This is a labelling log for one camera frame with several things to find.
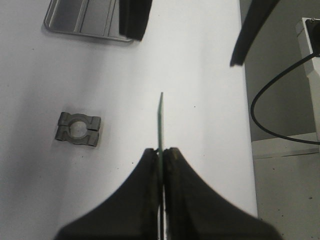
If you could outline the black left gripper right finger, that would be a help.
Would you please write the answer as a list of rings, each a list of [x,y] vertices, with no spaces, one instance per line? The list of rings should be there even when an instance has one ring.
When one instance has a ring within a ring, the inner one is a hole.
[[[167,234],[171,240],[280,240],[270,224],[214,191],[178,148],[163,152]]]

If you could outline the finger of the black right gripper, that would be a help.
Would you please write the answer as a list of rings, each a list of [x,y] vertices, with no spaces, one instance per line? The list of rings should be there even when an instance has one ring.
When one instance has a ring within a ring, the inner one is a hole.
[[[119,1],[119,34],[141,41],[145,35],[152,0]]]
[[[229,65],[242,66],[261,28],[279,0],[252,0],[235,43]]]

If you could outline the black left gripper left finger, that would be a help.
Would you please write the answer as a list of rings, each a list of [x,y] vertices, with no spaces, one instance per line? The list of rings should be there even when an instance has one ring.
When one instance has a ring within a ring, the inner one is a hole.
[[[156,240],[158,238],[158,155],[144,150],[137,166],[103,203],[64,226],[57,240]]]

